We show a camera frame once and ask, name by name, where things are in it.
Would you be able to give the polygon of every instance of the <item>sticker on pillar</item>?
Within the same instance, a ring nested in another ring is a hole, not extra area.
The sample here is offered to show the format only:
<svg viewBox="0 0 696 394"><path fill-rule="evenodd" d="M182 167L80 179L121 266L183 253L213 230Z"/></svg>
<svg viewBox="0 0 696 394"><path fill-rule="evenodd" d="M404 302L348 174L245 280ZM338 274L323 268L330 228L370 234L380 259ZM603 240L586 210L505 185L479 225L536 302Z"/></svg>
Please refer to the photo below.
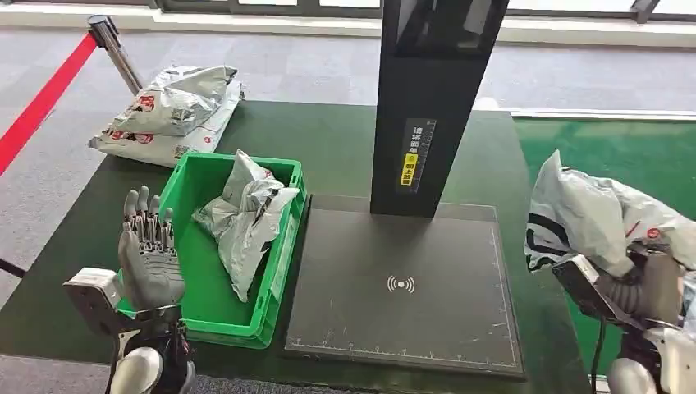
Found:
<svg viewBox="0 0 696 394"><path fill-rule="evenodd" d="M434 119L406 119L401 156L403 159L400 162L396 191L418 193L436 124Z"/></svg>

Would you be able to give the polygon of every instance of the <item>black cable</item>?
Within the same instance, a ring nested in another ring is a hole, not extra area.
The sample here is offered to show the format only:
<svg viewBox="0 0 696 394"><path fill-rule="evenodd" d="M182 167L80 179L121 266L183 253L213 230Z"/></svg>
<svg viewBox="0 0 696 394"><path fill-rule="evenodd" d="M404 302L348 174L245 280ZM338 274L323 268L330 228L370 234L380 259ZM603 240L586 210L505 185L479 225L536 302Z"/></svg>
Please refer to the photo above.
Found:
<svg viewBox="0 0 696 394"><path fill-rule="evenodd" d="M599 356L602 354L604 346L604 337L607 334L607 318L599 319L599 338L597 339L597 347L594 349L594 357L592 358L592 394L597 394L597 369L599 368Z"/></svg>

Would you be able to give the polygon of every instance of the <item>stanchion post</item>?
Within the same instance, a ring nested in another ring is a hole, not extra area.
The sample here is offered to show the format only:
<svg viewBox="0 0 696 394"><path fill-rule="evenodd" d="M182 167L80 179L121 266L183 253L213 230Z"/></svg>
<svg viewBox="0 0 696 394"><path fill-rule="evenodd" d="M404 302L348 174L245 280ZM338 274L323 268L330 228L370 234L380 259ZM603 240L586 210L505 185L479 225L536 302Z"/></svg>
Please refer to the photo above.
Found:
<svg viewBox="0 0 696 394"><path fill-rule="evenodd" d="M118 30L111 18L104 15L94 15L87 20L87 23L89 23L89 33L100 48L106 49L107 55L128 85L128 89L133 95L138 94L143 88L143 84L128 59L126 51L118 41Z"/></svg>

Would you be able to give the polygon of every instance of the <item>yellow label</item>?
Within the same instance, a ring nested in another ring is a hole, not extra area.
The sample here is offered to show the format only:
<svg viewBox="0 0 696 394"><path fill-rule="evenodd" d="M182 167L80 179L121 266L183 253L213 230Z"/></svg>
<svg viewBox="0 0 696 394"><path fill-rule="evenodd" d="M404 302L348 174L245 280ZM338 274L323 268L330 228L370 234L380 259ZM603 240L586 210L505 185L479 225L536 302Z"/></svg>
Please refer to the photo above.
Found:
<svg viewBox="0 0 696 394"><path fill-rule="evenodd" d="M411 186L415 172L415 164L418 162L418 154L407 153L404 158L404 169L401 170L401 185Z"/></svg>

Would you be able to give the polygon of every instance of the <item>plastic package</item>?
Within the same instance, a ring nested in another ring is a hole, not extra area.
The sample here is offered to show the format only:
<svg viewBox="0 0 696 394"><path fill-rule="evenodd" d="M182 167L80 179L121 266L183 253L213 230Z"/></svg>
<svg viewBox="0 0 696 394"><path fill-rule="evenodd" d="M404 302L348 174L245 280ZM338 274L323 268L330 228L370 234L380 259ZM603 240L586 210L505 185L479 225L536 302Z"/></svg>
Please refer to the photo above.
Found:
<svg viewBox="0 0 696 394"><path fill-rule="evenodd" d="M232 289L242 302L247 301L266 243L278 235L283 208L299 192L237 150L222 195L193 213L193 219L215 238Z"/></svg>
<svg viewBox="0 0 696 394"><path fill-rule="evenodd" d="M135 96L114 118L110 131L184 136L222 105L227 84L237 73L229 66L172 66Z"/></svg>
<svg viewBox="0 0 696 394"><path fill-rule="evenodd" d="M152 135L109 128L93 137L89 147L106 154L174 168L186 152L212 153L215 150L232 113L243 98L242 84L232 80L220 108L188 135Z"/></svg>
<svg viewBox="0 0 696 394"><path fill-rule="evenodd" d="M530 271L583 254L614 277L633 268L626 248L659 245L696 268L696 223L630 186L561 167L556 151L542 165L529 207L524 252Z"/></svg>

